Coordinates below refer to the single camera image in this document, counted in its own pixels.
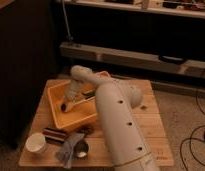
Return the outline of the grey wrist gripper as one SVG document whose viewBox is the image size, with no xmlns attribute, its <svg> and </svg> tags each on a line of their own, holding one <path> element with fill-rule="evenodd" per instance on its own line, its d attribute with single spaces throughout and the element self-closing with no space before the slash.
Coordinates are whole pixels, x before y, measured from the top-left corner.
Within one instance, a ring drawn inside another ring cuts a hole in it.
<svg viewBox="0 0 205 171">
<path fill-rule="evenodd" d="M 77 103 L 76 95 L 80 92 L 82 85 L 83 83 L 81 81 L 74 79 L 70 81 L 70 84 L 65 91 L 65 95 L 63 96 L 61 109 L 68 108 L 68 103 L 73 106 Z"/>
</svg>

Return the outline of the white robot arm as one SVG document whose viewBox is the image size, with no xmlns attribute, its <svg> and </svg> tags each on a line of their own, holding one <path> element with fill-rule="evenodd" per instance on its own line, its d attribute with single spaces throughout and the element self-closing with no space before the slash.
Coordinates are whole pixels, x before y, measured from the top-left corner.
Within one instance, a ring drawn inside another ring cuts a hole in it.
<svg viewBox="0 0 205 171">
<path fill-rule="evenodd" d="M 61 110 L 78 105 L 76 96 L 84 83 L 96 87 L 95 106 L 115 171 L 160 171 L 132 109 L 142 101 L 142 91 L 124 80 L 95 74 L 75 65 Z"/>
</svg>

